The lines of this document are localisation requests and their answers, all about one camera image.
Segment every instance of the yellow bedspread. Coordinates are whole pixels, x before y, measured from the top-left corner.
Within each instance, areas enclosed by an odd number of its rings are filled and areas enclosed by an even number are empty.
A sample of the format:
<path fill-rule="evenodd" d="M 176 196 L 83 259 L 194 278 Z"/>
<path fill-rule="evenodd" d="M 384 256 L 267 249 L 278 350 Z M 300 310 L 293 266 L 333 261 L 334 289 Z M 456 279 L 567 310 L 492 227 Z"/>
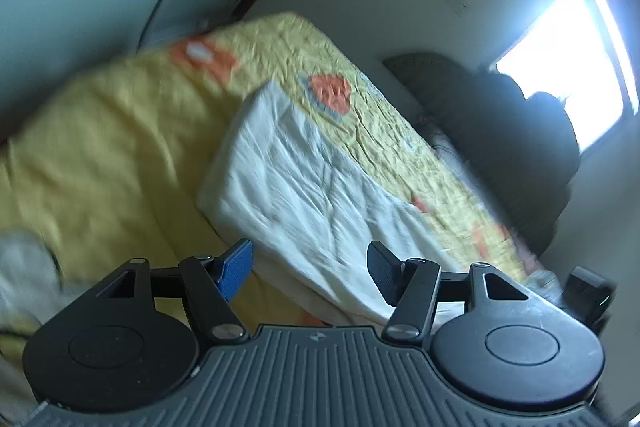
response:
<path fill-rule="evenodd" d="M 338 49 L 280 14 L 114 62 L 73 80 L 0 158 L 0 229 L 40 234 L 68 279 L 98 280 L 131 257 L 173 266 L 226 245 L 194 206 L 242 100 L 276 79 L 335 144 L 414 201 L 463 266 L 524 272 L 513 243 Z M 249 327 L 303 312 L 252 276 L 233 302 Z M 179 302 L 159 308 L 181 317 Z"/>

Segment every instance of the bright window light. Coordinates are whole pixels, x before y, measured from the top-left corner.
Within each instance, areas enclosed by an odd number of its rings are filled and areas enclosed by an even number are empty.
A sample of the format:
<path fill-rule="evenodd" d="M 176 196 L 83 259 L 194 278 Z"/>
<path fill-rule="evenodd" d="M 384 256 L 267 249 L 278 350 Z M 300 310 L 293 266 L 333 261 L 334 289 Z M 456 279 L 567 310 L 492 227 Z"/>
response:
<path fill-rule="evenodd" d="M 636 79 L 634 78 L 634 72 L 631 68 L 631 60 L 626 52 L 625 43 L 622 40 L 622 35 L 616 24 L 616 20 L 613 18 L 613 13 L 609 8 L 606 0 L 594 0 L 598 6 L 598 10 L 602 14 L 607 31 L 611 36 L 613 42 L 613 49 L 618 56 L 618 62 L 620 63 L 620 69 L 622 70 L 622 78 L 625 79 L 626 92 L 629 93 L 629 99 L 631 100 L 631 108 L 634 110 L 634 114 L 638 112 L 638 91 L 636 90 Z"/>
<path fill-rule="evenodd" d="M 525 98 L 546 91 L 563 100 L 580 151 L 622 115 L 616 71 L 584 0 L 555 0 L 496 67 Z"/>

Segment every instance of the black circular disc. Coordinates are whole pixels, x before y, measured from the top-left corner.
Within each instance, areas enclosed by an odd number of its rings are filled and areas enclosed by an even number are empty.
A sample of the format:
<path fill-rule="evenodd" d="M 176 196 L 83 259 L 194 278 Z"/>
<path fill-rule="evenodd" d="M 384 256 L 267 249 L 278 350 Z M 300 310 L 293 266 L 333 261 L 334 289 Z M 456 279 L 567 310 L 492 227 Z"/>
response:
<path fill-rule="evenodd" d="M 133 299 L 94 299 L 40 328 L 24 350 L 38 399 L 77 411 L 135 409 L 167 395 L 191 373 L 198 344 L 180 321 Z"/>
<path fill-rule="evenodd" d="M 532 301 L 517 309 L 495 301 L 444 324 L 430 349 L 444 377 L 508 410 L 555 410 L 587 399 L 604 368 L 600 341 L 551 304 Z"/>

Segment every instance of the white towel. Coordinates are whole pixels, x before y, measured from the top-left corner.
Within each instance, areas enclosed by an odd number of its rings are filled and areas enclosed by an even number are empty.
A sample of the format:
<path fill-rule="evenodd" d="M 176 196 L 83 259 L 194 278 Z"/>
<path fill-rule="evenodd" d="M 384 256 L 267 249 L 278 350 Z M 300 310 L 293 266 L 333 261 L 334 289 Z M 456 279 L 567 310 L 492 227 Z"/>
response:
<path fill-rule="evenodd" d="M 367 271 L 374 239 L 402 260 L 461 270 L 420 211 L 382 189 L 273 81 L 245 101 L 197 205 L 228 244 L 253 241 L 260 277 L 334 325 L 383 325 L 393 311 Z M 443 303 L 436 323 L 460 313 L 460 305 Z"/>
<path fill-rule="evenodd" d="M 63 284 L 49 250 L 29 230 L 0 234 L 0 329 L 44 324 L 89 286 Z M 18 423 L 36 406 L 24 374 L 0 359 L 0 417 Z"/>

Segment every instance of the metal screw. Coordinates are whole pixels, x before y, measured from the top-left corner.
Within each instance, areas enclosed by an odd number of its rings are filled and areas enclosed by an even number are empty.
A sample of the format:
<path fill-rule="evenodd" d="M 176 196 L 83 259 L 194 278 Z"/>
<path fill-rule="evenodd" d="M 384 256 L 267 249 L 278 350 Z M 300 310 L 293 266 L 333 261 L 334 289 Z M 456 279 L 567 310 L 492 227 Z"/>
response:
<path fill-rule="evenodd" d="M 211 334 L 219 341 L 234 341 L 244 335 L 244 329 L 237 324 L 218 324 L 211 328 Z"/>
<path fill-rule="evenodd" d="M 396 341 L 408 341 L 420 335 L 420 330 L 409 324 L 394 324 L 386 328 L 385 333 Z"/>

